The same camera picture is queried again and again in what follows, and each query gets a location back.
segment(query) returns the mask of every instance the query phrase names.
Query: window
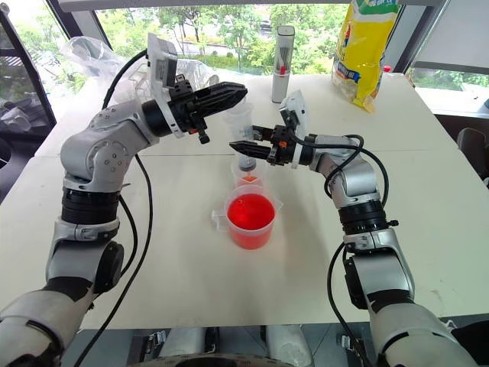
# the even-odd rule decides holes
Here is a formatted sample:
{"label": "window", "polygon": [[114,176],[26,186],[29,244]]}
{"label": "window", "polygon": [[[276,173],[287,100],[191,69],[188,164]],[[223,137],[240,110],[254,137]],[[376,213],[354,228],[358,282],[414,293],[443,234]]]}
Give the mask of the window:
{"label": "window", "polygon": [[54,115],[59,118],[66,108],[65,98],[78,92],[85,82],[78,66],[59,52],[67,42],[66,35],[42,0],[11,1],[8,7],[8,18],[31,55]]}
{"label": "window", "polygon": [[114,52],[132,57],[153,32],[175,44],[183,58],[241,73],[271,74],[274,32],[296,28],[292,72],[331,73],[346,4],[220,5],[123,8],[97,11]]}
{"label": "window", "polygon": [[489,75],[419,67],[407,75],[434,113],[489,116]]}

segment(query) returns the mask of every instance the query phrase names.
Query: clear plastic cup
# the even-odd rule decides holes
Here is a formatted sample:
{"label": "clear plastic cup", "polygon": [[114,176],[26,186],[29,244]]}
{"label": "clear plastic cup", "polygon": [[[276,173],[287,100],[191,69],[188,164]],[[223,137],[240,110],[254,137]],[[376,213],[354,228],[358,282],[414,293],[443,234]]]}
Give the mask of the clear plastic cup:
{"label": "clear plastic cup", "polygon": [[256,166],[251,171],[242,171],[239,168],[239,157],[233,160],[231,164],[231,172],[235,181],[235,187],[242,185],[264,185],[265,174],[267,173],[268,163],[257,159]]}
{"label": "clear plastic cup", "polygon": [[[236,199],[251,193],[263,196],[266,200],[268,200],[274,208],[274,215],[271,221],[261,228],[243,229],[235,225],[229,219],[228,210]],[[229,232],[237,245],[241,246],[242,248],[252,250],[260,248],[268,242],[274,227],[277,212],[280,210],[282,205],[283,204],[279,200],[271,196],[263,187],[251,184],[242,185],[240,187],[236,187],[231,192],[228,199],[225,201],[223,209],[212,211],[212,220],[215,222],[218,231]]]}

